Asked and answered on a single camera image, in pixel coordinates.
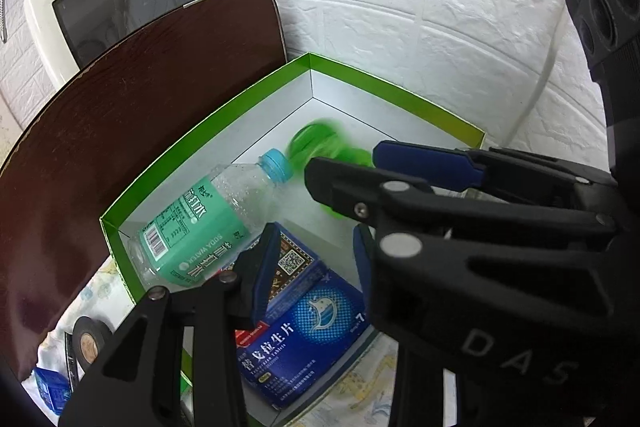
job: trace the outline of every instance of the small blue box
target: small blue box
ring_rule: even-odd
[[[240,370],[277,409],[340,359],[369,323],[362,293],[332,270],[269,328],[238,348]]]
[[[55,371],[36,367],[33,370],[40,397],[49,409],[60,416],[65,404],[71,398],[69,381]]]

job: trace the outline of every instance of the black tape roll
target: black tape roll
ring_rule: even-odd
[[[109,327],[102,321],[89,317],[76,320],[73,333],[74,353],[83,371],[89,369],[112,335]]]

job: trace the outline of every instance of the wooden panel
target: wooden panel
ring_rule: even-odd
[[[0,172],[0,349],[20,379],[109,254],[99,216],[285,61],[274,0],[203,0],[141,28],[53,97]]]

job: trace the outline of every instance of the plastic water bottle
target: plastic water bottle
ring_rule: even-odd
[[[277,149],[257,164],[214,169],[130,239],[143,285],[161,277],[192,287],[229,264],[262,231],[278,186],[291,176]]]

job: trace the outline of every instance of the textured white wall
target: textured white wall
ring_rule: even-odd
[[[0,91],[24,127],[52,87],[24,23],[22,0],[7,3]],[[490,144],[607,167],[602,100],[570,22],[559,29],[548,84],[536,90],[547,80],[541,73],[564,0],[277,3],[291,55],[318,52],[378,74],[484,128]]]
[[[6,0],[8,40],[0,43],[0,92],[24,129],[54,89],[31,39],[23,1]]]
[[[9,151],[17,141],[21,131],[11,110],[4,103],[4,98],[0,96],[0,165],[9,155]]]

